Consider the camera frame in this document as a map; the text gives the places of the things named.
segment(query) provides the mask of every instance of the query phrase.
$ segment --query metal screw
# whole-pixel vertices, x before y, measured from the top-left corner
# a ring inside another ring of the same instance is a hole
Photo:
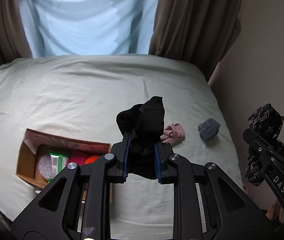
[[[77,164],[76,164],[76,163],[69,163],[69,164],[67,165],[67,167],[68,167],[70,170],[73,170],[73,169],[75,169],[75,168],[77,167]]]
[[[106,158],[107,160],[112,160],[114,158],[114,154],[113,153],[107,153],[106,155],[104,155],[104,158]]]
[[[215,163],[208,163],[207,164],[207,167],[210,169],[210,170],[215,170],[217,168],[217,165]]]
[[[173,161],[176,161],[179,158],[180,158],[180,156],[178,154],[176,154],[176,153],[170,155],[170,159],[173,160]]]

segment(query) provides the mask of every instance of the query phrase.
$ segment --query bed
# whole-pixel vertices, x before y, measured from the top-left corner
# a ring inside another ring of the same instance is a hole
[[[150,55],[16,59],[0,66],[0,211],[13,220],[35,196],[15,175],[26,128],[114,144],[122,140],[116,115],[155,95],[163,97],[165,124],[185,130],[174,152],[194,163],[217,163],[242,187],[228,128],[194,65]],[[197,126],[209,117],[221,128],[204,142]],[[130,174],[114,187],[111,218],[112,238],[170,239],[173,186]]]

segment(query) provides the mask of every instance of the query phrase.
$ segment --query open box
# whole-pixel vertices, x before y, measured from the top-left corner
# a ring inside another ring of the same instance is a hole
[[[51,150],[63,150],[70,154],[72,150],[80,150],[88,155],[104,155],[111,150],[111,144],[76,140],[62,136],[26,129],[18,155],[16,175],[26,182],[44,188],[48,182],[40,175],[38,160]]]

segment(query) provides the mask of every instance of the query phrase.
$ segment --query patterned black fabric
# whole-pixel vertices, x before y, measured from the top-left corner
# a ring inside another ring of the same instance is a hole
[[[281,116],[271,104],[259,107],[249,117],[249,126],[252,130],[263,137],[274,148],[277,147],[277,138],[280,134],[284,116]],[[248,166],[245,171],[245,180],[255,186],[263,182],[260,175],[262,168],[259,155],[249,146]]]

